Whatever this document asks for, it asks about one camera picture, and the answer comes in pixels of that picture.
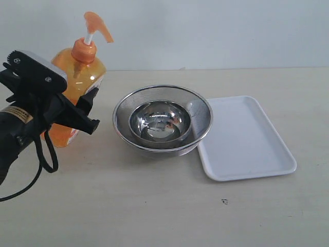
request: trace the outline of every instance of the stainless steel bowl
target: stainless steel bowl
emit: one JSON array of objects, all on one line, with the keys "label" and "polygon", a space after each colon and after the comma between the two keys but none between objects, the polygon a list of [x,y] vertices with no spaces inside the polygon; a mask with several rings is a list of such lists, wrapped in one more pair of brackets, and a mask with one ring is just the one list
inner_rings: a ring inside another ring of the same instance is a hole
[{"label": "stainless steel bowl", "polygon": [[[191,119],[191,131],[174,148],[150,148],[136,140],[130,128],[130,117],[139,106],[152,101],[174,102],[183,107]],[[208,134],[213,121],[212,110],[205,98],[196,92],[175,85],[153,85],[135,90],[121,99],[113,111],[117,134],[138,153],[151,158],[181,156],[192,151]]]},{"label": "stainless steel bowl", "polygon": [[179,147],[192,125],[184,107],[167,100],[155,100],[133,111],[129,127],[136,141],[144,147],[170,149]]}]

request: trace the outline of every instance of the white wall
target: white wall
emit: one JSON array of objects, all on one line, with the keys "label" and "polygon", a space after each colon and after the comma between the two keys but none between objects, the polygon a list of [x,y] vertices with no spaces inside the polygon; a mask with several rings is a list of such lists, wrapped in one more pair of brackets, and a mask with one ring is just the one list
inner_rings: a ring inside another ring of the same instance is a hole
[{"label": "white wall", "polygon": [[13,49],[50,60],[85,35],[89,10],[115,40],[95,35],[109,70],[329,65],[328,0],[2,1],[0,61]]}]

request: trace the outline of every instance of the pump nozzle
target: pump nozzle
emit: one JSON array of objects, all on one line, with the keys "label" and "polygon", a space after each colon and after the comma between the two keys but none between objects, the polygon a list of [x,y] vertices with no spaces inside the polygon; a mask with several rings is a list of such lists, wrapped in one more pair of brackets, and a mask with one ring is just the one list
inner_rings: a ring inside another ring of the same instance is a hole
[{"label": "pump nozzle", "polygon": [[101,17],[99,17],[97,14],[93,12],[86,12],[84,14],[84,18],[86,19],[86,25],[88,29],[88,34],[84,39],[84,43],[86,45],[90,45],[93,35],[97,30],[103,34],[104,38],[108,43],[113,42],[113,38]]},{"label": "pump nozzle", "polygon": [[79,62],[89,64],[94,61],[97,52],[96,46],[92,41],[94,33],[97,30],[100,31],[108,43],[112,43],[113,38],[102,18],[97,14],[86,12],[84,18],[86,19],[88,34],[85,38],[76,40],[71,54]]}]

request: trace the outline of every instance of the black device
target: black device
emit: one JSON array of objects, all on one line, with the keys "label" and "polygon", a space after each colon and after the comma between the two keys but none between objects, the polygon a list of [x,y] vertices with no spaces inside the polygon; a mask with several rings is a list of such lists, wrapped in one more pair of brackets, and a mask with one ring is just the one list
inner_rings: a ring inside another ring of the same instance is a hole
[{"label": "black device", "polygon": [[[58,170],[58,160],[48,131],[53,123],[92,134],[99,120],[88,118],[98,88],[81,96],[76,105],[62,93],[67,88],[66,74],[58,67],[29,51],[15,50],[3,63],[0,82],[13,95],[7,98],[11,103],[0,111],[0,185],[10,165],[32,142],[39,159],[39,169],[32,182],[23,190],[5,197],[12,199],[27,191],[39,178],[42,169],[48,172]],[[44,133],[52,166],[43,154],[40,135]]]}]

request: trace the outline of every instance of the beige tabletop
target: beige tabletop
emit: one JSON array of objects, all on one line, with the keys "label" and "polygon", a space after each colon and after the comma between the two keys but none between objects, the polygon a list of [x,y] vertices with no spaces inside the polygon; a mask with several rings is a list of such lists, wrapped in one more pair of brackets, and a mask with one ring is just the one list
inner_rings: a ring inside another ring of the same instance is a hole
[{"label": "beige tabletop", "polygon": [[[296,172],[219,183],[206,177],[197,149],[160,161],[128,155],[112,112],[124,95],[151,84],[206,98],[254,97]],[[2,108],[9,95],[2,86]],[[329,68],[108,72],[90,116],[99,128],[57,150],[58,172],[43,172],[27,193],[0,204],[1,247],[328,246]],[[0,196],[26,186],[37,168],[30,145]]]}]

